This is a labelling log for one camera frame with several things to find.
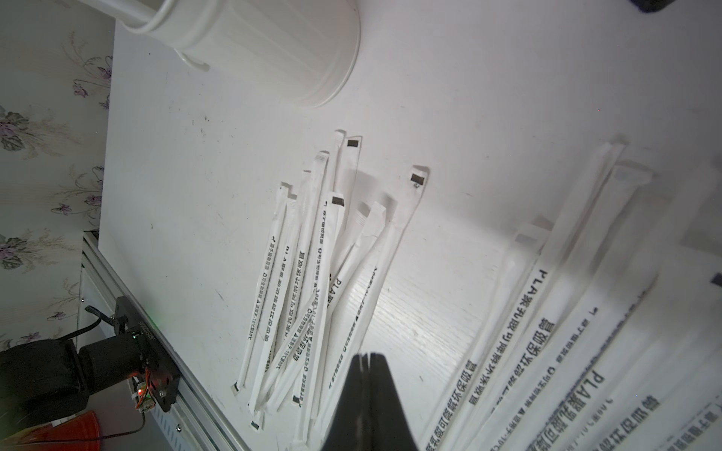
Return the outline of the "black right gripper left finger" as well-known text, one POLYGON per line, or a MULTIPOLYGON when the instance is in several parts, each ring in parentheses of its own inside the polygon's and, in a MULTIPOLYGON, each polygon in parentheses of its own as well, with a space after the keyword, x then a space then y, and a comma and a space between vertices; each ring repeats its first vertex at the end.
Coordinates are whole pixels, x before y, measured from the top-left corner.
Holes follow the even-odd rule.
POLYGON ((355 355, 322 451, 370 449, 370 357, 355 355))

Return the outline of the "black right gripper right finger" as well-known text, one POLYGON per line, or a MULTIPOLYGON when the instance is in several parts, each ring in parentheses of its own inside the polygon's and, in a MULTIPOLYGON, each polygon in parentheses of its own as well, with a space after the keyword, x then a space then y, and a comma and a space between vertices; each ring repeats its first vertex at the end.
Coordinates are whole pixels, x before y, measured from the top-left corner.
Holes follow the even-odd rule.
POLYGON ((417 451, 387 359, 370 355, 370 449, 417 451))

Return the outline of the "twelfth straw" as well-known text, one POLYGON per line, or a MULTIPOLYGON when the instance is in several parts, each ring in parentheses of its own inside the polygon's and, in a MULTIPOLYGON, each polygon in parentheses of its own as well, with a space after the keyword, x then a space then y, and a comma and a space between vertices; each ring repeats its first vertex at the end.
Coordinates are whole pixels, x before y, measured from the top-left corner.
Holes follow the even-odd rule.
POLYGON ((310 418, 319 372, 320 347, 323 343, 323 328, 325 328, 331 265, 337 240, 338 221, 340 221, 340 216, 344 210, 345 201, 343 195, 330 192, 325 201, 325 209, 322 215, 321 247, 317 258, 318 284, 315 292, 312 322, 309 325, 311 340, 306 346, 306 359, 302 377, 302 394, 304 396, 289 450, 305 450, 308 441, 310 418))

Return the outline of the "eleventh straw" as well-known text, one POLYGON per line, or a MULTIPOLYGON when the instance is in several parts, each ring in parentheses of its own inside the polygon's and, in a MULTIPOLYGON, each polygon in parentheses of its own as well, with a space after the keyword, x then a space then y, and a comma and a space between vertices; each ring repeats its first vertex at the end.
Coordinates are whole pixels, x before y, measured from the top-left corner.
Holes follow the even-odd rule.
POLYGON ((341 377, 346 377, 351 366, 351 360, 359 352, 366 336, 391 263, 404 231, 423 197, 429 175, 430 169, 428 167, 413 166, 408 179, 402 184, 393 216, 389 222, 385 223, 385 228, 377 246, 378 255, 372 261, 372 271, 368 283, 366 283, 363 296, 353 316, 353 322, 343 346, 340 348, 336 360, 337 365, 329 380, 328 396, 323 401, 319 417, 314 424, 315 430, 323 438, 327 436, 332 417, 336 413, 338 401, 340 400, 343 385, 341 377))

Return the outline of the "thirteenth straw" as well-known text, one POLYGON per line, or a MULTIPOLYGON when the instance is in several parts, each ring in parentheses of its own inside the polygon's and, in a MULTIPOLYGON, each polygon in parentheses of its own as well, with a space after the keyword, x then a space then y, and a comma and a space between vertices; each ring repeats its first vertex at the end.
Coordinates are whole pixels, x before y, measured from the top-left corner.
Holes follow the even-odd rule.
POLYGON ((580 450, 654 450, 721 391, 721 313, 652 342, 603 395, 580 450))

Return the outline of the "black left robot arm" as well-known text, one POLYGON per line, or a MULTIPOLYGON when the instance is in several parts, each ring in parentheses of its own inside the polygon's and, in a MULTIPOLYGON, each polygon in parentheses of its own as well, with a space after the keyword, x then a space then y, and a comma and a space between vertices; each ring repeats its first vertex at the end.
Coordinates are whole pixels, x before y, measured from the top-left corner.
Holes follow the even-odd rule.
POLYGON ((89 398, 142 371, 140 342, 122 334, 77 349, 45 339, 1 353, 1 437, 83 411, 89 398))

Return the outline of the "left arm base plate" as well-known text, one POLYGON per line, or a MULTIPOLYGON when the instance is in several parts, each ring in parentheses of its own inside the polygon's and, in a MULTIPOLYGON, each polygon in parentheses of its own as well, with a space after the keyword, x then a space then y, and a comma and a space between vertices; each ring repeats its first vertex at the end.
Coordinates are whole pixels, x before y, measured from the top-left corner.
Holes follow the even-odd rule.
POLYGON ((146 393, 151 395, 164 413, 176 403, 181 370, 161 341, 152 322, 127 296, 116 300, 116 336, 131 338, 131 354, 137 359, 137 374, 146 382, 146 393))

